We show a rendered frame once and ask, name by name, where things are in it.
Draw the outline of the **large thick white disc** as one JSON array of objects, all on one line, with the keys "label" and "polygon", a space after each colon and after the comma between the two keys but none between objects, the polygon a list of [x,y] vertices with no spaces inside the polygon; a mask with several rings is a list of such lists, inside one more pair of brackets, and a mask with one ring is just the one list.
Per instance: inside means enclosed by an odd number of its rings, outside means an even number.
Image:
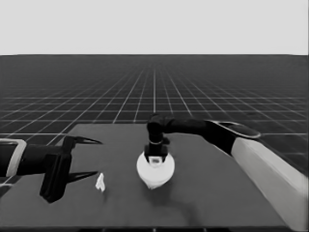
[{"label": "large thick white disc", "polygon": [[161,157],[149,157],[150,162],[146,162],[145,153],[142,153],[136,162],[136,170],[141,180],[146,185],[166,184],[174,175],[175,160],[168,153],[166,161],[162,162]]}]

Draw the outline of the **small white T-shaped piece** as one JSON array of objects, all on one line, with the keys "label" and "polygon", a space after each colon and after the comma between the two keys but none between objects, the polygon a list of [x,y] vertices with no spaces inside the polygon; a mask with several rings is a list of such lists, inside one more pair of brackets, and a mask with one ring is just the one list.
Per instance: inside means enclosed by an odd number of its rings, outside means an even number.
[{"label": "small white T-shaped piece", "polygon": [[96,181],[96,189],[100,190],[101,192],[105,191],[104,175],[102,173],[98,175],[98,178]]}]

